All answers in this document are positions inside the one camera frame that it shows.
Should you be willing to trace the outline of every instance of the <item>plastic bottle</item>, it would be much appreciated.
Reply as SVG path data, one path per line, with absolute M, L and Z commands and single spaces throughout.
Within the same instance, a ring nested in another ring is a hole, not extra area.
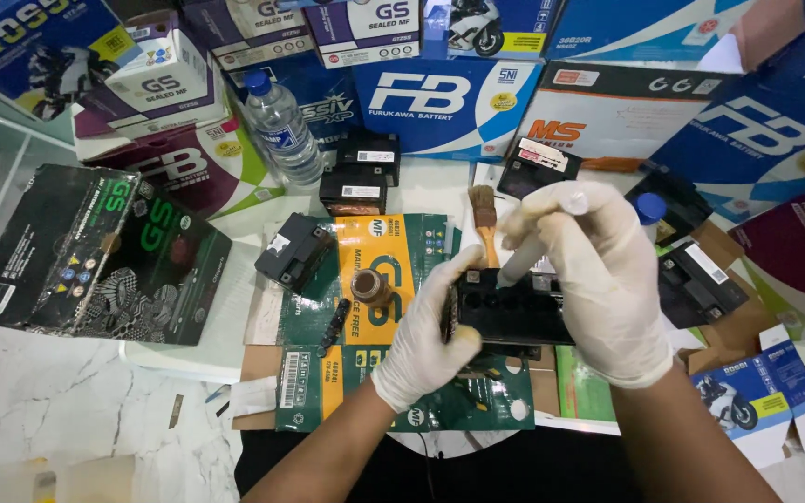
M 632 206 L 639 214 L 639 223 L 648 235 L 652 244 L 657 242 L 657 222 L 666 215 L 666 201 L 652 192 L 645 192 L 637 197 Z
M 245 108 L 252 126 L 266 143 L 275 166 L 291 184 L 319 183 L 324 167 L 319 144 L 303 120 L 297 100 L 285 86 L 274 84 L 262 70 L 249 73 Z

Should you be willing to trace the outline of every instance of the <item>gs battery box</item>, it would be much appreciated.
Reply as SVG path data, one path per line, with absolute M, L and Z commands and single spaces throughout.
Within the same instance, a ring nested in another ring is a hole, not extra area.
M 564 296 L 557 276 L 531 272 L 513 286 L 497 287 L 499 269 L 466 271 L 449 289 L 444 340 L 459 324 L 473 326 L 487 343 L 573 345 L 561 316 Z
M 580 164 L 581 157 L 521 138 L 508 156 L 498 191 L 523 199 L 546 185 L 576 180 Z
M 696 243 L 658 259 L 660 309 L 676 328 L 710 325 L 749 297 Z
M 312 219 L 291 213 L 253 267 L 266 278 L 299 294 L 328 251 L 336 246 L 337 240 Z
M 349 165 L 326 167 L 319 200 L 332 217 L 385 215 L 387 180 L 381 174 L 362 173 Z
M 0 239 L 0 326 L 193 346 L 231 247 L 138 173 L 43 165 Z
M 399 137 L 393 133 L 353 130 L 337 146 L 337 166 L 351 173 L 383 175 L 388 187 L 400 184 L 400 161 Z
M 625 197 L 632 202 L 646 192 L 657 194 L 666 202 L 666 215 L 657 221 L 657 237 L 654 241 L 661 248 L 690 234 L 713 213 L 713 208 L 694 189 L 694 184 L 673 174 L 652 171 Z
M 0 99 L 49 121 L 141 54 L 105 0 L 0 0 Z

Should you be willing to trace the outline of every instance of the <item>hand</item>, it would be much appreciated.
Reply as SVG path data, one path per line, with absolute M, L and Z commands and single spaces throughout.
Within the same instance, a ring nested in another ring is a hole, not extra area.
M 580 193 L 587 213 L 562 212 L 562 203 Z M 673 350 L 661 319 L 654 246 L 615 188 L 594 182 L 543 187 L 523 198 L 499 230 L 509 249 L 539 231 L 564 290 L 565 325 L 582 360 L 601 377 L 620 387 L 648 387 L 669 371 Z
M 449 286 L 483 257 L 483 247 L 471 245 L 430 272 L 409 303 L 390 352 L 371 372 L 377 395 L 397 414 L 451 381 L 479 353 L 480 334 L 470 326 L 457 326 L 452 340 L 443 344 L 440 316 Z

